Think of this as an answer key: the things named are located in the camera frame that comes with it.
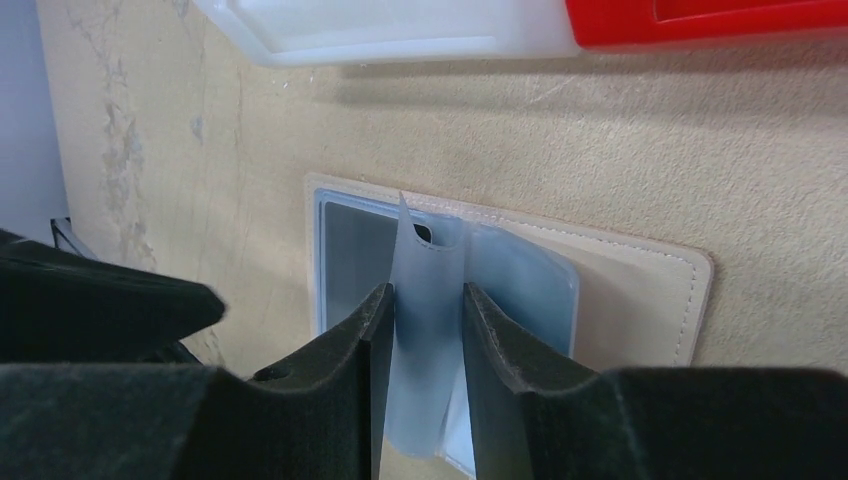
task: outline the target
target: plastic page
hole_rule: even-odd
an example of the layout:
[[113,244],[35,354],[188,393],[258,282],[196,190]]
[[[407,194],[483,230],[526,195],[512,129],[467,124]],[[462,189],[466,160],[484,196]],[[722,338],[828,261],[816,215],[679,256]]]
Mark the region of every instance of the plastic page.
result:
[[[474,475],[462,361],[462,287],[475,282],[531,333],[565,355],[575,334],[572,265],[500,228],[316,191],[316,279],[321,331],[377,283],[395,286],[395,345],[385,432],[410,456],[441,455]],[[415,224],[424,225],[430,241]]]

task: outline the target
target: red plastic container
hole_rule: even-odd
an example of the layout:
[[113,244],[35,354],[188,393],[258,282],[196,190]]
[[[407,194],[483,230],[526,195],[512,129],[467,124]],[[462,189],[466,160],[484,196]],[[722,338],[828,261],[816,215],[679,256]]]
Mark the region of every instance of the red plastic container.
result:
[[565,0],[577,44],[609,52],[848,34],[848,0]]

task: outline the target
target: tan fabric surface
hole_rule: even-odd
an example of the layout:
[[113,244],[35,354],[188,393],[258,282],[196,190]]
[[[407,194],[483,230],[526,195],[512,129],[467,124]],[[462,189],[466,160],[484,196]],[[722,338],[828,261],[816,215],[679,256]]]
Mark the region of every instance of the tan fabric surface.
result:
[[[196,352],[240,374],[309,336],[322,172],[703,249],[695,361],[848,371],[848,43],[298,70],[187,0],[40,0],[75,232],[213,285]],[[387,478],[442,478],[389,455]]]

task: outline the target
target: beige card holder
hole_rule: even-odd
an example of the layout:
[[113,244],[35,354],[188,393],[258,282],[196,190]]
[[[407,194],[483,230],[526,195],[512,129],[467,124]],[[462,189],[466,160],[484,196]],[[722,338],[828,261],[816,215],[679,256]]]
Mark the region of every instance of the beige card holder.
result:
[[[398,203],[400,193],[326,175],[307,176],[308,283],[313,317],[317,189],[393,204]],[[574,351],[578,362],[595,370],[691,363],[713,276],[712,263],[702,252],[508,210],[414,192],[403,194],[412,209],[497,226],[568,258],[580,275]]]

